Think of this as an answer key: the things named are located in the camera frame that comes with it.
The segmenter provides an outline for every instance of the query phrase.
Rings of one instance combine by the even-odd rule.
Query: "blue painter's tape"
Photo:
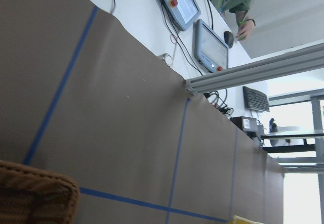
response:
[[[128,203],[128,204],[143,206],[143,207],[152,208],[152,209],[156,209],[156,210],[162,210],[162,211],[167,211],[167,212],[171,212],[171,213],[197,217],[197,218],[206,219],[206,220],[213,220],[213,221],[218,221],[218,222],[221,222],[221,223],[228,222],[227,220],[212,217],[212,216],[201,215],[201,214],[198,214],[198,213],[185,211],[185,210],[168,208],[168,207],[165,207],[165,206],[162,206],[162,205],[156,205],[156,204],[152,204],[152,203],[148,203],[148,202],[144,202],[144,201],[139,201],[139,200],[126,198],[126,197],[122,197],[122,196],[118,196],[118,195],[113,195],[113,194],[109,194],[109,193],[104,193],[104,192],[101,192],[101,191],[91,190],[91,189],[87,189],[87,188],[80,188],[80,192],[82,194],[85,194],[85,195],[95,196],[95,197],[109,199],[109,200],[115,200],[115,201],[119,201],[119,202],[124,202],[124,203]]]
[[[85,195],[96,196],[96,197],[105,198],[105,199],[109,199],[109,200],[116,200],[116,201],[129,203],[129,204],[133,204],[133,205],[144,206],[147,208],[163,210],[163,211],[168,210],[168,208],[165,206],[155,205],[155,204],[151,204],[151,203],[144,202],[144,201],[134,200],[134,199],[130,199],[130,198],[126,198],[126,197],[122,197],[122,196],[118,196],[118,195],[113,195],[113,194],[108,194],[108,193],[104,193],[104,192],[100,192],[100,191],[90,190],[90,189],[86,189],[86,188],[80,188],[80,192]]]
[[[186,121],[186,114],[187,114],[188,105],[189,105],[190,101],[191,101],[191,99],[188,98],[187,102],[186,102],[186,105],[184,107],[184,112],[183,112],[183,116],[182,116],[180,136],[179,136],[179,142],[178,142],[178,150],[177,150],[177,155],[176,155],[176,163],[175,163],[175,167],[174,167],[174,170],[173,170],[173,178],[172,178],[171,192],[170,192],[170,198],[169,198],[169,206],[168,206],[169,209],[172,206],[173,193],[174,193],[174,188],[175,188],[175,184],[176,184],[176,177],[177,177],[177,171],[178,171],[179,156],[180,156],[180,150],[181,150],[182,139],[183,139],[184,124],[185,124],[185,121]],[[166,224],[169,223],[169,218],[170,218],[170,212],[168,211],[167,218],[166,218]]]
[[[207,216],[207,215],[201,215],[201,214],[198,214],[198,213],[185,211],[185,210],[179,210],[179,209],[171,208],[170,212],[181,214],[181,215],[188,215],[188,216],[197,217],[197,218],[206,219],[206,220],[218,221],[218,222],[221,222],[221,223],[227,223],[228,222],[228,220],[224,220],[224,219],[220,219],[220,218],[216,218],[216,217],[212,217],[212,216]]]
[[[40,141],[41,141],[41,139],[42,139],[42,137],[43,137],[43,135],[45,133],[45,130],[46,130],[46,128],[47,128],[47,126],[48,126],[48,124],[49,124],[49,122],[51,120],[51,117],[52,117],[52,115],[54,113],[56,105],[57,105],[57,103],[58,103],[58,101],[59,101],[59,99],[60,99],[60,97],[61,97],[61,95],[63,93],[63,89],[64,89],[64,87],[65,87],[65,85],[66,85],[66,83],[68,81],[68,78],[69,78],[69,76],[70,76],[70,74],[72,72],[72,69],[73,69],[73,67],[75,65],[76,59],[79,56],[81,48],[82,48],[82,46],[83,46],[83,44],[84,44],[84,42],[86,40],[86,37],[87,37],[88,32],[89,32],[89,30],[91,28],[92,22],[93,22],[93,20],[94,20],[94,18],[96,16],[97,11],[98,11],[98,7],[94,6],[94,8],[92,9],[91,15],[90,15],[90,17],[89,17],[89,19],[87,21],[87,24],[86,24],[86,26],[85,26],[85,28],[83,30],[83,33],[82,33],[82,35],[80,37],[80,40],[79,40],[79,42],[78,42],[78,44],[77,44],[77,46],[76,46],[76,48],[74,50],[72,58],[71,58],[68,66],[66,68],[66,71],[65,71],[65,73],[63,75],[63,78],[62,78],[62,80],[61,80],[61,82],[60,82],[60,84],[59,84],[59,86],[58,86],[58,88],[56,90],[56,93],[55,93],[55,95],[54,95],[54,97],[52,99],[52,102],[51,102],[51,104],[50,104],[50,106],[49,106],[49,108],[48,108],[48,110],[46,112],[46,115],[45,115],[43,121],[42,121],[42,124],[40,125],[40,128],[38,129],[38,132],[37,132],[37,134],[36,134],[36,136],[34,138],[34,141],[32,142],[32,144],[31,144],[31,146],[29,148],[29,151],[28,151],[28,153],[27,153],[27,155],[26,155],[26,157],[25,157],[25,159],[23,161],[23,164],[25,164],[25,165],[29,165],[31,163],[34,155],[35,155],[37,147],[39,146],[39,143],[40,143]]]
[[[229,219],[232,219],[233,216],[233,204],[234,204],[234,185],[235,185],[235,167],[236,167],[236,154],[237,154],[237,132],[238,128],[236,128],[235,132],[235,145],[234,145],[234,157],[233,157],[233,169],[232,169],[232,184],[231,184],[231,197],[229,204]]]

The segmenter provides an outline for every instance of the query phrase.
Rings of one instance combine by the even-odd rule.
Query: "white table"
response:
[[[113,0],[91,0],[99,8],[110,12]],[[196,0],[201,10],[199,18],[211,25],[210,11],[206,0]],[[230,30],[223,18],[216,9],[212,7],[214,18],[214,31],[224,38],[223,32]],[[179,73],[184,79],[200,76],[185,60],[179,46],[175,46],[170,39],[170,33],[164,24],[164,18],[160,9],[159,0],[116,0],[116,7],[113,12],[124,28],[139,42],[146,46],[156,56],[168,53],[173,57],[171,68]],[[192,54],[193,26],[186,31],[179,33],[180,38],[185,43],[187,49]],[[229,67],[243,65],[251,62],[251,58],[244,50],[240,42],[236,41],[229,50]],[[206,70],[203,66],[196,65],[201,69],[203,74]],[[247,85],[256,90],[268,93],[266,82],[251,83]],[[220,91],[220,96],[224,98],[224,91]],[[228,98],[226,103],[229,107],[234,108],[233,116],[250,116],[250,111],[244,108],[242,87],[233,87],[228,89]]]
[[[261,136],[262,139],[311,139],[324,137],[324,129],[314,129],[310,131],[304,130],[283,130],[278,132],[269,133]]]

